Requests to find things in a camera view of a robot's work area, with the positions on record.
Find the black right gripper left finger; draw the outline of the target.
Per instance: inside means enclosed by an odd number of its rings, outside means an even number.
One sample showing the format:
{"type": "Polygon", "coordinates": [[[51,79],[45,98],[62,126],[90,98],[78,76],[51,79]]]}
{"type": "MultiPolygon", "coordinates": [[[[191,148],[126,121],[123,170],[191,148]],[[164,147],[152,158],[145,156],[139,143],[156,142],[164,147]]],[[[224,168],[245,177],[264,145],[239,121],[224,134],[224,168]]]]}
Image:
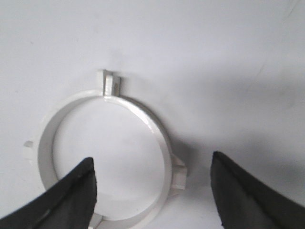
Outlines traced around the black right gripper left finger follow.
{"type": "Polygon", "coordinates": [[[2,229],[86,229],[97,199],[93,158],[83,159],[45,193],[1,218],[2,229]]]}

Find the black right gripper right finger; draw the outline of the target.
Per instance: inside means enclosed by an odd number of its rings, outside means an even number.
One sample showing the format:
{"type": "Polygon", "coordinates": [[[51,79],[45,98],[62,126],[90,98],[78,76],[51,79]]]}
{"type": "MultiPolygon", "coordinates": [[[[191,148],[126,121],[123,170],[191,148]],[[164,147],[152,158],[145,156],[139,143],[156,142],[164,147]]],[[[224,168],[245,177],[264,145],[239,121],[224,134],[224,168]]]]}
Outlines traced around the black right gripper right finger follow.
{"type": "Polygon", "coordinates": [[[225,229],[303,229],[305,208],[274,191],[222,152],[213,153],[211,188],[225,229]]]}

